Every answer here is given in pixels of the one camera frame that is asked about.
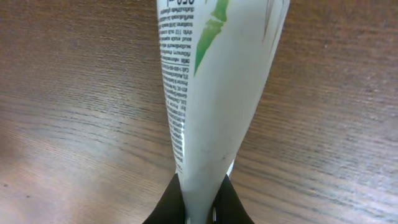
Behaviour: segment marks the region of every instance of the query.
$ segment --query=dark object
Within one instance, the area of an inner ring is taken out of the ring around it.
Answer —
[[[214,224],[254,224],[244,210],[238,195],[226,175],[214,201]],[[178,175],[175,174],[154,211],[143,224],[184,224],[185,207]]]

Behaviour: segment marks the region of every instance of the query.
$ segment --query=wooden surface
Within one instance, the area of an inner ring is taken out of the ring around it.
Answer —
[[[398,1],[292,1],[233,171],[256,223],[398,223]],[[3,1],[0,223],[141,223],[175,170],[155,1]]]

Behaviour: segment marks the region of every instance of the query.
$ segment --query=wood grain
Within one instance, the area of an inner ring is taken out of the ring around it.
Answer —
[[[398,2],[292,1],[233,184],[256,223],[398,223]],[[142,223],[175,170],[155,1],[0,7],[0,223]]]

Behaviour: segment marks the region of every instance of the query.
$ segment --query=white plastic packaging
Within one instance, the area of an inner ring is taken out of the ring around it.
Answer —
[[[157,0],[170,134],[187,223],[204,224],[248,130],[289,7]]]

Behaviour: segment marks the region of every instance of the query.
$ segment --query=green leaf graphic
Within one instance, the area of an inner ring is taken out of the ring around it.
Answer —
[[[214,38],[221,32],[221,28],[226,22],[226,8],[228,7],[228,2],[229,0],[217,0],[216,8],[211,15],[218,20],[209,19],[206,23],[206,27],[201,32],[197,45],[194,76],[197,73],[200,62],[205,56],[207,49],[210,47]]]

